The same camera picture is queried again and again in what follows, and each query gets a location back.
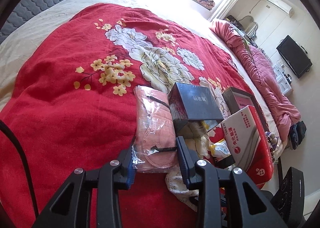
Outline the pink face mask pack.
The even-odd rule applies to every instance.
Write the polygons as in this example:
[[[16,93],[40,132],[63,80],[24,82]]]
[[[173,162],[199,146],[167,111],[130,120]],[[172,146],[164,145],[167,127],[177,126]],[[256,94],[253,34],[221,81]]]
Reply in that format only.
[[[133,167],[140,173],[168,172],[177,165],[176,134],[167,94],[147,86],[134,89],[137,128]]]

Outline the white floral scrunchie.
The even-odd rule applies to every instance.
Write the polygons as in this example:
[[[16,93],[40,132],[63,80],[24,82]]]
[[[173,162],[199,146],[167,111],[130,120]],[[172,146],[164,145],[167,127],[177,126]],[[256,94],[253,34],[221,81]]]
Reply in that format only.
[[[166,170],[165,183],[168,190],[182,203],[193,211],[197,211],[197,206],[190,201],[191,197],[198,197],[199,190],[189,190],[183,182],[178,166]]]

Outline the cream plush toy pink bow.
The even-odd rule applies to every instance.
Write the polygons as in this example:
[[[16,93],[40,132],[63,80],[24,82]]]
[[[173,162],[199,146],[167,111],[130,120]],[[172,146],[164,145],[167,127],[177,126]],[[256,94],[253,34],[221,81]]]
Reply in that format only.
[[[279,137],[276,136],[273,132],[265,132],[265,136],[268,142],[270,153],[273,154],[279,147]]]

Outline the yellow snack packet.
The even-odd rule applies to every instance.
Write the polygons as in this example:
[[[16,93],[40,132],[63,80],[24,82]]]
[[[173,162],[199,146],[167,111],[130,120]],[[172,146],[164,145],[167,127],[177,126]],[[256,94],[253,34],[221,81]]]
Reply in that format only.
[[[222,139],[210,145],[210,152],[216,162],[221,161],[231,155],[227,142]]]

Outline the red tissue box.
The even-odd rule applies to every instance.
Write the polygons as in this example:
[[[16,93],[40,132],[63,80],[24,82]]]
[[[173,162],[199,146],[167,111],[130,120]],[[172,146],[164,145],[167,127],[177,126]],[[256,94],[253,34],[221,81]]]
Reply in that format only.
[[[263,125],[254,106],[246,106],[221,122],[225,141],[241,168],[258,185],[272,179],[274,166]]]

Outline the dark clothes pile on chair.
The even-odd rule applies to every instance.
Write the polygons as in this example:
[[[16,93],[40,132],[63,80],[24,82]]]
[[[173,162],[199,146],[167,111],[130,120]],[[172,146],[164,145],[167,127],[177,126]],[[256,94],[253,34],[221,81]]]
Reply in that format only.
[[[297,149],[297,147],[302,143],[305,138],[305,133],[306,125],[304,121],[299,121],[290,127],[289,140],[293,150]]]

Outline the black square gift box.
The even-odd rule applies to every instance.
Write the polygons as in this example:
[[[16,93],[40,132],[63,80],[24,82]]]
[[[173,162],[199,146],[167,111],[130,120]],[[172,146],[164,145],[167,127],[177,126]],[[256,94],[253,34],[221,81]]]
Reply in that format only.
[[[168,100],[177,136],[197,139],[223,121],[208,87],[176,82]]]

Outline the red floral blanket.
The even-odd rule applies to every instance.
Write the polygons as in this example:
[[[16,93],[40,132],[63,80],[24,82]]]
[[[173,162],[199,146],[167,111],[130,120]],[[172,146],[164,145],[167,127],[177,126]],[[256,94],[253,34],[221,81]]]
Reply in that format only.
[[[136,86],[169,93],[176,82],[249,91],[232,57],[152,12],[117,4],[87,7],[54,30],[18,72],[1,120],[21,144],[43,210],[71,227],[108,227],[111,166],[136,132]]]

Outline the dark grey tray box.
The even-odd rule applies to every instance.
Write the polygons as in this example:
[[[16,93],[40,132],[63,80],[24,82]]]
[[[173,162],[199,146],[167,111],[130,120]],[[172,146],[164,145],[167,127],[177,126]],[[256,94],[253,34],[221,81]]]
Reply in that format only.
[[[222,96],[231,114],[236,113],[237,111],[245,108],[246,106],[253,106],[257,111],[257,114],[263,125],[264,131],[269,131],[268,123],[265,119],[264,113],[253,94],[235,87],[229,87],[225,91],[223,91]]]

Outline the pink quilted comforter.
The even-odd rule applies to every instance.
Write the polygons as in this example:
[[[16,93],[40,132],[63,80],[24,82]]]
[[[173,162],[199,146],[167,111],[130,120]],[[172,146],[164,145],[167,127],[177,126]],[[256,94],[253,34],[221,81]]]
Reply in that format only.
[[[273,68],[263,53],[247,44],[225,20],[215,19],[210,28],[236,55],[251,81],[263,97],[276,123],[279,136],[286,141],[290,127],[301,119],[299,110],[282,94]]]

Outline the white drawer cabinet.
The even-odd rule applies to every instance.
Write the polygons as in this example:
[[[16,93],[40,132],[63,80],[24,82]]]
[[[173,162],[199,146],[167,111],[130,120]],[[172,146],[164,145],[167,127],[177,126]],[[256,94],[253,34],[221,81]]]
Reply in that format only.
[[[278,68],[277,65],[273,65],[272,68],[281,93],[286,97],[290,96],[293,92],[293,89],[291,87],[289,78],[286,76],[282,69]]]

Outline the vanity mirror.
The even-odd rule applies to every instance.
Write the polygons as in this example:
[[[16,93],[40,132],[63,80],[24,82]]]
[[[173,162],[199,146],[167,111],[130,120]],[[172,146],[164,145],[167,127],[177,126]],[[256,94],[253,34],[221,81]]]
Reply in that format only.
[[[250,15],[244,16],[239,20],[239,23],[243,27],[243,31],[246,36],[250,39],[255,39],[257,37],[258,24],[255,22],[254,18]]]

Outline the beige bed sheet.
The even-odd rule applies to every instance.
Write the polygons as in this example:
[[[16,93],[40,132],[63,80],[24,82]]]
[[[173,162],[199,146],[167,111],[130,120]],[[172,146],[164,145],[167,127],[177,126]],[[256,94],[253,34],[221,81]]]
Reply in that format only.
[[[12,96],[18,71],[43,40],[78,12],[96,3],[112,3],[124,7],[147,9],[165,20],[173,21],[192,33],[208,39],[214,45],[227,52],[232,57],[239,74],[253,91],[264,112],[269,130],[275,134],[279,133],[264,98],[251,81],[236,55],[210,30],[209,22],[194,8],[183,14],[179,10],[178,4],[169,0],[63,0],[37,14],[14,30],[1,43],[1,107],[4,107]]]

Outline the white air conditioner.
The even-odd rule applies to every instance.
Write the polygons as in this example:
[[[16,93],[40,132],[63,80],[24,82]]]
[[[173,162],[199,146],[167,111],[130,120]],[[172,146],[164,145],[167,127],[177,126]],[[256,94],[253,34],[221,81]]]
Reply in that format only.
[[[283,12],[285,12],[289,17],[292,17],[295,13],[293,8],[282,0],[266,0],[266,1],[273,4]]]

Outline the black wall television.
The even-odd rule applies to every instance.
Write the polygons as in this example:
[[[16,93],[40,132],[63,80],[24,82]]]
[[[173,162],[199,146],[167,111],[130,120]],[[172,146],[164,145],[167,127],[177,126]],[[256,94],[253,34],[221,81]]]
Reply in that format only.
[[[277,46],[277,51],[297,78],[301,78],[310,70],[312,66],[311,60],[304,49],[289,35],[280,42]]]

